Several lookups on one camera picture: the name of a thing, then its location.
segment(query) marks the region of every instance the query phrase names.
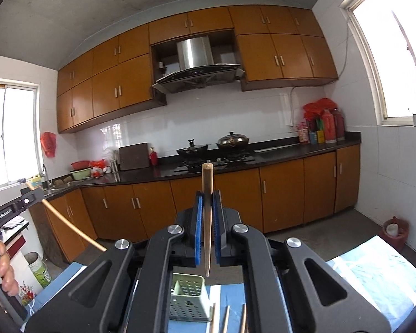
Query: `window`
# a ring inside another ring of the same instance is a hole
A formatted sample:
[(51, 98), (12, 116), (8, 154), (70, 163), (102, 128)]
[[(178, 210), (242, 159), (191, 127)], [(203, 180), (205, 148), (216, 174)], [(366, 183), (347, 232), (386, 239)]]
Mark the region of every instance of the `window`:
[(0, 187), (39, 172), (36, 90), (0, 85)]
[(416, 0), (345, 0), (369, 57), (384, 120), (416, 114)]

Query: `tiled backsplash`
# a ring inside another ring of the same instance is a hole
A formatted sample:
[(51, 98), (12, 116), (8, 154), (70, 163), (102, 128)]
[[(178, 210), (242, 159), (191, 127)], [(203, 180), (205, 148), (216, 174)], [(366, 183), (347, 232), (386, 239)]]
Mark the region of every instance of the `tiled backsplash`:
[[(242, 92), (239, 82), (168, 95), (168, 105), (135, 113), (76, 133), (79, 159), (100, 159), (108, 146), (148, 142), (160, 157), (176, 149), (215, 144), (229, 131), (245, 134), (250, 142), (293, 136), (290, 129), (291, 88)], [(292, 92), (294, 123), (302, 106), (325, 97), (323, 87), (296, 87)]]

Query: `range hood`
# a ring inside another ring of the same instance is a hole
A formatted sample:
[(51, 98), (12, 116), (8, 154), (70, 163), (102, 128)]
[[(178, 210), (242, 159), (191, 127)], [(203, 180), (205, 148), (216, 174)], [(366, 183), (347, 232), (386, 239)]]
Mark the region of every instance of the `range hood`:
[(239, 79), (240, 64), (215, 64), (207, 36), (177, 43), (180, 70), (157, 80), (153, 88), (164, 94), (224, 84)]

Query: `bucket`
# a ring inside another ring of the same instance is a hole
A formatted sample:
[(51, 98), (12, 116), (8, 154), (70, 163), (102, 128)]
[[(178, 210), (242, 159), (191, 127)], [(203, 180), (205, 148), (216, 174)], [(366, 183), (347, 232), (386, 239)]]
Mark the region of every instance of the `bucket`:
[(48, 267), (40, 258), (38, 253), (31, 252), (25, 254), (25, 259), (29, 264), (29, 269), (31, 269), (32, 273), (34, 274), (40, 285), (43, 288), (47, 287), (50, 284), (52, 278), (48, 272)]

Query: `white wall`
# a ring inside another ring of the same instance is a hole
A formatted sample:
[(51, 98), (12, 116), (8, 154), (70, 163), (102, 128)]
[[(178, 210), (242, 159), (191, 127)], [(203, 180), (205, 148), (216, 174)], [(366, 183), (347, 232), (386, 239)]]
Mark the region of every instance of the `white wall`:
[[(167, 106), (76, 133), (78, 157), (101, 158), (105, 143), (101, 128), (116, 123), (121, 125), (121, 146), (148, 142), (160, 157), (176, 155), (176, 149), (187, 147), (192, 138), (196, 144), (215, 144), (229, 131), (245, 134), (250, 142), (293, 136), (289, 128), (290, 89), (242, 92), (240, 83), (233, 82), (167, 95)], [(292, 96), (295, 123), (299, 123), (302, 106), (325, 93), (323, 87), (297, 87)]]
[[(26, 82), (39, 86), (39, 123), (40, 132), (50, 131), (57, 134), (56, 96), (57, 72), (45, 67), (0, 56), (0, 79), (14, 83)], [(57, 150), (55, 158), (42, 156), (48, 173), (52, 177), (69, 172), (69, 164), (77, 161), (75, 136), (73, 134), (57, 134)], [(0, 206), (20, 196), (20, 189), (25, 185), (14, 185), (0, 190)], [(30, 221), (30, 228), (23, 235), (27, 240), (25, 249), (37, 251), (42, 255), (37, 232), (29, 212), (23, 216)]]
[[(313, 12), (329, 44), (338, 73), (346, 48), (343, 0), (318, 0)], [(325, 87), (327, 97), (343, 110), (347, 130), (362, 133), (361, 179), (356, 209), (378, 224), (393, 215), (410, 222), (408, 245), (416, 250), (416, 127), (378, 126), (381, 114), (364, 65), (350, 32), (344, 73)]]

